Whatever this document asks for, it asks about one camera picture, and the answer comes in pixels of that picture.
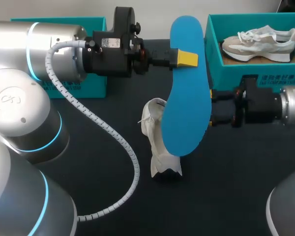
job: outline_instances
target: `dark tabletop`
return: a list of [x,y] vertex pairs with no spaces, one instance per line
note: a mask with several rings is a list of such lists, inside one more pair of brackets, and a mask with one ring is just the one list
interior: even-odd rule
[[[165,50],[168,40],[147,41]],[[78,223],[77,236],[269,236],[266,200],[295,171],[295,128],[282,125],[209,127],[196,150],[181,159],[180,181],[150,176],[150,144],[137,122],[146,102],[167,99],[172,73],[150,68],[144,76],[108,78],[105,99],[81,102],[134,149],[140,181],[133,196],[99,219]],[[73,198],[79,215],[110,206],[128,190],[133,166],[124,149],[64,99],[53,101],[70,132],[60,158],[37,165]],[[229,103],[219,112],[228,112]]]

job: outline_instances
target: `coiled cable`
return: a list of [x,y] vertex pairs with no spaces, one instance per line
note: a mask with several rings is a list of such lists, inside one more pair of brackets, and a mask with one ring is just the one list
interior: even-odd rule
[[126,194],[116,203],[113,205],[90,215],[83,215],[78,216],[79,221],[88,221],[93,220],[98,217],[101,217],[103,215],[106,215],[113,210],[116,210],[119,206],[125,203],[130,196],[133,194],[134,190],[136,189],[140,177],[140,167],[139,162],[137,159],[136,154],[134,153],[133,149],[131,148],[130,144],[112,127],[110,127],[106,122],[104,122],[101,118],[99,118],[97,115],[95,115],[93,112],[91,112],[88,108],[86,108],[81,102],[79,102],[75,97],[72,96],[71,93],[68,92],[68,90],[63,86],[63,84],[59,81],[57,76],[55,75],[55,72],[52,67],[52,58],[54,53],[61,49],[61,48],[67,48],[67,47],[73,47],[73,48],[85,48],[86,41],[83,40],[76,40],[76,41],[66,41],[66,42],[60,42],[55,44],[51,49],[48,50],[45,58],[45,66],[47,73],[49,75],[49,78],[51,79],[54,86],[58,89],[58,91],[80,112],[82,112],[85,116],[90,118],[92,121],[94,121],[97,125],[99,125],[101,128],[103,128],[107,133],[109,133],[111,136],[113,136],[121,145],[122,147],[127,151],[128,155],[130,156],[132,160],[132,164],[134,167],[134,177],[132,184],[129,188],[129,190],[126,192]]

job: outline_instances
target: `white sneaker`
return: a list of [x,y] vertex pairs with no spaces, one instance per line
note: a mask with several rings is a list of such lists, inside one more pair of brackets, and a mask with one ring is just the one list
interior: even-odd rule
[[277,31],[270,26],[238,32],[222,42],[223,51],[239,61],[248,61],[256,56],[273,61],[290,62],[295,49],[295,29]]
[[182,176],[180,157],[171,155],[165,148],[161,132],[161,120],[166,101],[161,98],[154,98],[143,108],[141,130],[148,137],[151,143],[151,176],[156,173],[163,173],[170,169]]

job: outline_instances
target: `shoe box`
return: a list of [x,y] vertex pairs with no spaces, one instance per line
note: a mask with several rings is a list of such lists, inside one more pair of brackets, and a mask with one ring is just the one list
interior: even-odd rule
[[213,89],[233,90],[242,78],[253,77],[259,87],[279,91],[285,85],[295,85],[295,50],[290,62],[274,62],[255,57],[248,62],[230,59],[221,53],[220,42],[237,32],[246,32],[269,25],[275,30],[295,28],[295,13],[253,13],[209,15],[206,26],[205,50]]
[[[47,18],[13,18],[11,21],[42,22],[83,26],[88,35],[94,31],[106,31],[105,17],[47,17]],[[76,98],[106,97],[107,77],[88,74],[83,82],[63,82],[65,88]],[[42,81],[42,87],[50,98],[64,98],[51,81]]]

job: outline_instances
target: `blue insole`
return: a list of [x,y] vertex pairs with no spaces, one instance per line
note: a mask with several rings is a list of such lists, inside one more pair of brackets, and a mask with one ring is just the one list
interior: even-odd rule
[[169,153],[184,156],[202,140],[211,116],[203,32],[199,21],[181,16],[172,24],[171,48],[198,54],[198,67],[173,69],[173,87],[161,122]]

